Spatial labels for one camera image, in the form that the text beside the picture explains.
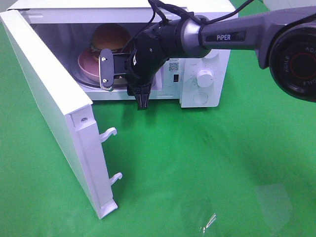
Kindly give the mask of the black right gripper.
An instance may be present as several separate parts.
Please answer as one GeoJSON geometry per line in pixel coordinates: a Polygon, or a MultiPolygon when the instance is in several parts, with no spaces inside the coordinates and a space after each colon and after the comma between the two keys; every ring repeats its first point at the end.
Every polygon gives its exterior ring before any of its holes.
{"type": "Polygon", "coordinates": [[[133,50],[127,54],[114,54],[108,48],[99,55],[100,87],[112,91],[114,74],[123,74],[127,94],[134,96],[139,110],[148,108],[152,80],[156,72],[170,58],[184,58],[181,30],[184,20],[159,22],[141,32],[135,39],[133,50]]]}

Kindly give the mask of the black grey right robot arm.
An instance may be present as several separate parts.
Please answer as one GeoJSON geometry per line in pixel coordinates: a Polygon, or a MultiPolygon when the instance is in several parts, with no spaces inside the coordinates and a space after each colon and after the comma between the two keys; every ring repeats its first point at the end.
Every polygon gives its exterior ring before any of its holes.
{"type": "Polygon", "coordinates": [[[111,90],[115,77],[127,81],[127,92],[140,109],[148,106],[153,77],[171,58],[202,58],[213,49],[254,50],[260,68],[269,68],[276,84],[305,101],[316,99],[316,9],[288,8],[233,18],[208,20],[165,4],[178,15],[142,30],[130,53],[103,49],[99,56],[100,87],[111,90]]]}

